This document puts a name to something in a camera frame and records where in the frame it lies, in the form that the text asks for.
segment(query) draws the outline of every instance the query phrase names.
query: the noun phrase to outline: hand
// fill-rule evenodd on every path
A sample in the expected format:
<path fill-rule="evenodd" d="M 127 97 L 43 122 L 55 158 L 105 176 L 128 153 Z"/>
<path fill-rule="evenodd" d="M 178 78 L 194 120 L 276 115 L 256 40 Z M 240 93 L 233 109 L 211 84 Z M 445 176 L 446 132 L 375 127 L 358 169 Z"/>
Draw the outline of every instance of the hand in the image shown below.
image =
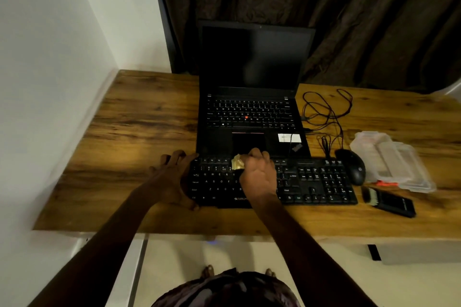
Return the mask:
<path fill-rule="evenodd" d="M 265 199 L 277 199 L 277 172 L 269 153 L 253 148 L 241 156 L 245 171 L 240 176 L 240 184 L 251 205 Z"/>
<path fill-rule="evenodd" d="M 186 155 L 183 150 L 174 151 L 171 156 L 162 155 L 160 167 L 156 169 L 151 166 L 149 179 L 136 190 L 150 206 L 162 202 L 195 210 L 198 205 L 184 192 L 187 190 L 186 177 L 190 162 L 198 156 L 197 153 Z"/>

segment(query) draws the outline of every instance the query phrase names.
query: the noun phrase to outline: external keyboard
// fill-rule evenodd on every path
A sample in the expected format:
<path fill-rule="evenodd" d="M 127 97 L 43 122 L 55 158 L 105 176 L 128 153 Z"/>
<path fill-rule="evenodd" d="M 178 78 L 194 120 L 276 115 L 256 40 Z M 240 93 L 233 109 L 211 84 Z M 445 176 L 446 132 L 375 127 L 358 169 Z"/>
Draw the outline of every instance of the external keyboard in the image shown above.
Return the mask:
<path fill-rule="evenodd" d="M 215 127 L 261 127 L 292 130 L 289 101 L 214 100 L 206 107 L 206 124 Z"/>
<path fill-rule="evenodd" d="M 357 204 L 344 166 L 336 159 L 273 159 L 277 195 L 284 205 Z M 191 163 L 188 196 L 200 206 L 251 207 L 229 157 L 198 158 Z"/>

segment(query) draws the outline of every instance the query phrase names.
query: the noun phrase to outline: black laptop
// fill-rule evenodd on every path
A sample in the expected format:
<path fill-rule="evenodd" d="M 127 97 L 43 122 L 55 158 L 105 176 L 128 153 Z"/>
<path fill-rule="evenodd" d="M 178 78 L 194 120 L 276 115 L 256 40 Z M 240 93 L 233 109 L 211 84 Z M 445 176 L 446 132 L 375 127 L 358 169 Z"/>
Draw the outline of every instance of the black laptop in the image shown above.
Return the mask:
<path fill-rule="evenodd" d="M 313 29 L 199 21 L 197 152 L 310 157 L 295 95 Z"/>

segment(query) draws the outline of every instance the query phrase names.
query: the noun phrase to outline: person's foot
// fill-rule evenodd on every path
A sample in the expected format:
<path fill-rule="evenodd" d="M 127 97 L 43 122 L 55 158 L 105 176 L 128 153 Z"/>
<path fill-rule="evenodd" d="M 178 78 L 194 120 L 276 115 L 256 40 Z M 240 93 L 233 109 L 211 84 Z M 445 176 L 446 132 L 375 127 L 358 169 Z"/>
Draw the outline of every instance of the person's foot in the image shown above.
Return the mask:
<path fill-rule="evenodd" d="M 206 266 L 200 275 L 200 278 L 207 279 L 210 277 L 214 277 L 214 269 L 212 265 Z"/>
<path fill-rule="evenodd" d="M 273 278 L 276 278 L 275 272 L 273 272 L 272 269 L 270 269 L 270 268 L 266 269 L 266 275 L 270 276 L 270 277 L 273 277 Z"/>

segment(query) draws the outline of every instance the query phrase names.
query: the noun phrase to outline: laptop screen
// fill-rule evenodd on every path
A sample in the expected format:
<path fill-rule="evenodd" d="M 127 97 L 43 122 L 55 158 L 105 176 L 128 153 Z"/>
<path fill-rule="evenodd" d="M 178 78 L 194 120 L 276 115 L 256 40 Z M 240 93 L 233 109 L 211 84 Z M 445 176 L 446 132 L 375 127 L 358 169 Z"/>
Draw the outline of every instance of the laptop screen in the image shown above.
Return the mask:
<path fill-rule="evenodd" d="M 200 76 L 206 77 L 208 85 L 296 89 L 314 31 L 233 25 L 202 27 Z"/>

